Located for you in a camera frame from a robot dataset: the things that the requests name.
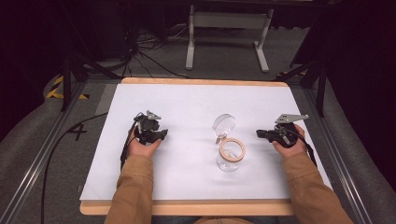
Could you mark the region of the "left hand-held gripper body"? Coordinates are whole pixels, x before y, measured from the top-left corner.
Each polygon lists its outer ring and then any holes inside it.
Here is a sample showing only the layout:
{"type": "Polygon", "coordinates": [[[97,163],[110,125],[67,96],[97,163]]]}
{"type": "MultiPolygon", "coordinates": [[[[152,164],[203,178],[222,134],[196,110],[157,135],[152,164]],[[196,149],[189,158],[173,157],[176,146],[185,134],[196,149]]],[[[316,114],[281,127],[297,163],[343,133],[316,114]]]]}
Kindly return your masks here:
{"type": "Polygon", "coordinates": [[[138,138],[139,142],[143,145],[151,143],[156,135],[155,132],[159,131],[160,116],[154,114],[151,111],[147,111],[145,114],[139,113],[135,118],[135,124],[137,125],[137,130],[134,132],[134,136],[138,138]]]}

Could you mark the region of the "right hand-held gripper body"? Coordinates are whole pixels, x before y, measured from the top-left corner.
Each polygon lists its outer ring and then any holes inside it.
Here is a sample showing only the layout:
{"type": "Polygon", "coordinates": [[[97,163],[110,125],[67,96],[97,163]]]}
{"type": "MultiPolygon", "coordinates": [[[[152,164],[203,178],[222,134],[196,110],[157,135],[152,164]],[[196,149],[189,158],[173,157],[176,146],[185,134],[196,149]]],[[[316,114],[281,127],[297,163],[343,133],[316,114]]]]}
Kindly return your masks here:
{"type": "Polygon", "coordinates": [[[275,131],[278,134],[276,141],[285,148],[293,147],[298,139],[304,141],[304,138],[297,131],[294,121],[308,118],[308,115],[282,114],[276,120],[275,131]]]}

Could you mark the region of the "person's right hand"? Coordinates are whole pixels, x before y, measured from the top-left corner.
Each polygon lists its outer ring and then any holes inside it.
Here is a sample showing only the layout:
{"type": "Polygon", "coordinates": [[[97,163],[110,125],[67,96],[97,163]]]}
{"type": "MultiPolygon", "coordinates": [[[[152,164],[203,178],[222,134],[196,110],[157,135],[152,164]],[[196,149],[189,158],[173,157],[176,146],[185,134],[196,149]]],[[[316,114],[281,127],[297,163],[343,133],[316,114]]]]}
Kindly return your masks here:
{"type": "Polygon", "coordinates": [[[290,148],[282,147],[277,141],[273,141],[272,145],[283,158],[288,158],[300,153],[307,153],[307,148],[301,139],[298,139],[296,144],[290,148]]]}

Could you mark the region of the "person's left hand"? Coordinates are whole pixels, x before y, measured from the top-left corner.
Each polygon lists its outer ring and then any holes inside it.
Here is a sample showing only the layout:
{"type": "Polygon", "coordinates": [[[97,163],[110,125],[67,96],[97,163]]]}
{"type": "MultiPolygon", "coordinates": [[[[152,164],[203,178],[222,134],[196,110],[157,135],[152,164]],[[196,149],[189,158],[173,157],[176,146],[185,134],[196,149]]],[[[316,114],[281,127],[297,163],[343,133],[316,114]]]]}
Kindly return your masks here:
{"type": "Polygon", "coordinates": [[[134,130],[131,130],[131,135],[128,140],[128,152],[127,157],[131,156],[145,156],[151,158],[155,153],[156,149],[162,143],[161,139],[156,140],[154,143],[145,146],[138,142],[138,140],[134,136],[134,130]]]}

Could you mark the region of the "white table mat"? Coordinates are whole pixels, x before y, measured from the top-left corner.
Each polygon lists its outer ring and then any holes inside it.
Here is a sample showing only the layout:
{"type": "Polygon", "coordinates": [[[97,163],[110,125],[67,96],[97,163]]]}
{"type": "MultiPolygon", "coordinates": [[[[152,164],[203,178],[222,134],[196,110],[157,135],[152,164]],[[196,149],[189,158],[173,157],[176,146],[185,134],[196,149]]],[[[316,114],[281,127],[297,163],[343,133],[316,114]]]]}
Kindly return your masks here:
{"type": "Polygon", "coordinates": [[[288,87],[120,84],[114,94],[83,201],[113,197],[120,175],[120,154],[134,117],[151,111],[168,131],[153,156],[156,200],[287,199],[290,196],[281,156],[258,130],[271,129],[282,114],[300,112],[288,87]],[[229,114],[230,135],[247,153],[233,172],[217,166],[219,147],[212,128],[229,114]]]}

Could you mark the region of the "clear glass jar hinged lid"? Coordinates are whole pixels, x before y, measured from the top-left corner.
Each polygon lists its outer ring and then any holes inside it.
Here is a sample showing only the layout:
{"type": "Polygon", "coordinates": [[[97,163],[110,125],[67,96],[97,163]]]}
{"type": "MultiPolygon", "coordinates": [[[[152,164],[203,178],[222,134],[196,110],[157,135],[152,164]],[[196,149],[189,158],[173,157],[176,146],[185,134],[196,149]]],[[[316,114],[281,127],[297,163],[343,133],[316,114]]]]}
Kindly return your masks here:
{"type": "Polygon", "coordinates": [[[223,172],[236,171],[247,151],[245,145],[240,140],[229,137],[235,123],[235,117],[230,114],[222,114],[215,119],[212,125],[216,136],[215,144],[219,146],[217,166],[223,172]]]}

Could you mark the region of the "black tripod stand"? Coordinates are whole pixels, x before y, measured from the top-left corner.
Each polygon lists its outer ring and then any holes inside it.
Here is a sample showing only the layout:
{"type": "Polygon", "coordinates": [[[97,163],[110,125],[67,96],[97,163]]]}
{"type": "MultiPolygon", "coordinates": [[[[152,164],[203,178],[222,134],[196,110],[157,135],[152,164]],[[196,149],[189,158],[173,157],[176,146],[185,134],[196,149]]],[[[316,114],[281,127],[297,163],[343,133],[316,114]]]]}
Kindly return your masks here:
{"type": "Polygon", "coordinates": [[[61,109],[64,112],[72,102],[72,77],[74,77],[77,83],[85,83],[88,80],[88,73],[84,64],[90,66],[93,70],[109,77],[110,79],[120,79],[107,68],[103,67],[99,63],[73,51],[69,52],[65,59],[63,65],[62,75],[64,77],[64,99],[63,107],[61,109]]]}
{"type": "Polygon", "coordinates": [[[305,72],[303,79],[300,81],[300,86],[303,89],[311,89],[315,83],[318,83],[316,109],[318,114],[324,117],[324,94],[326,88],[327,68],[323,60],[313,61],[307,64],[300,65],[289,72],[281,72],[276,76],[276,82],[285,82],[287,79],[297,76],[305,72]]]}

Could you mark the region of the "yellow black floor tape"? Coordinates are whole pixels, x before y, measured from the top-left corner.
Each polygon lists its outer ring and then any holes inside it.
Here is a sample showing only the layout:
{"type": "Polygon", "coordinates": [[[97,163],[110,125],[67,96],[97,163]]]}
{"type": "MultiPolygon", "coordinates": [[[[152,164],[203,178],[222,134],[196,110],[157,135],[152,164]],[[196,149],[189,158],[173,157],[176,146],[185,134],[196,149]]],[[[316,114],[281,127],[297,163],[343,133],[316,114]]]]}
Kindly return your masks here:
{"type": "MultiPolygon", "coordinates": [[[[55,79],[53,85],[51,86],[49,92],[47,93],[46,98],[63,99],[63,98],[64,98],[64,95],[63,95],[62,93],[59,93],[59,92],[58,92],[58,89],[59,89],[59,87],[61,86],[61,84],[63,83],[63,81],[64,81],[64,76],[59,75],[59,76],[55,79]]],[[[89,94],[81,94],[81,95],[78,97],[78,99],[81,99],[81,100],[88,100],[88,99],[90,99],[90,95],[89,95],[89,94]]]]}

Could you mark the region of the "white metal stand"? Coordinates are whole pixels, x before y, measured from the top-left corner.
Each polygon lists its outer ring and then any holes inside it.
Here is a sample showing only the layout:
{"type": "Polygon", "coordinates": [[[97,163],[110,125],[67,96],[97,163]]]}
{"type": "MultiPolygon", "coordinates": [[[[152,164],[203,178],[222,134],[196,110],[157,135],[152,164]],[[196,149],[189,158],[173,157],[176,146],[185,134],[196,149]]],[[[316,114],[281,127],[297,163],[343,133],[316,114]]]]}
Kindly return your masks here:
{"type": "Polygon", "coordinates": [[[193,68],[195,28],[255,29],[261,30],[262,34],[260,39],[253,43],[253,46],[256,50],[261,70],[264,73],[267,73],[269,71],[269,66],[264,55],[263,45],[273,18],[273,14],[274,11],[272,9],[268,9],[263,14],[201,12],[197,11],[194,5],[191,5],[189,16],[189,45],[187,49],[185,68],[187,70],[191,70],[193,68]]]}

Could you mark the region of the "aluminium floor rail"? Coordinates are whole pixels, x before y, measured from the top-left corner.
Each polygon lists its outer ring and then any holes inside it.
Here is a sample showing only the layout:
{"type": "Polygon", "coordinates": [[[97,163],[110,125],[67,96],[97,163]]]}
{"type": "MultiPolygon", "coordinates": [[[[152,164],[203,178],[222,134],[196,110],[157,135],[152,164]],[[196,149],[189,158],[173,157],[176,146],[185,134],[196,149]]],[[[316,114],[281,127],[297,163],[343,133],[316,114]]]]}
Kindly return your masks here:
{"type": "Polygon", "coordinates": [[[355,182],[352,179],[350,172],[347,169],[337,145],[330,133],[329,127],[322,118],[316,108],[316,98],[314,93],[310,90],[304,90],[304,98],[309,106],[309,116],[313,120],[314,125],[318,131],[311,131],[314,136],[321,136],[324,147],[323,152],[332,161],[332,169],[336,172],[337,177],[331,180],[332,184],[338,183],[345,193],[347,200],[353,210],[354,218],[357,224],[373,224],[361,196],[356,188],[355,182]]]}
{"type": "Polygon", "coordinates": [[[24,204],[31,189],[33,188],[35,182],[40,176],[40,173],[45,163],[48,161],[50,149],[55,146],[56,139],[60,134],[62,127],[64,126],[67,116],[70,114],[70,111],[78,100],[80,94],[84,91],[85,86],[85,82],[78,82],[75,88],[71,91],[71,96],[65,110],[63,112],[60,112],[56,120],[54,121],[42,146],[38,150],[35,159],[31,163],[30,167],[27,169],[18,189],[10,200],[5,212],[0,217],[0,224],[12,224],[15,217],[20,212],[22,205],[24,204]]]}

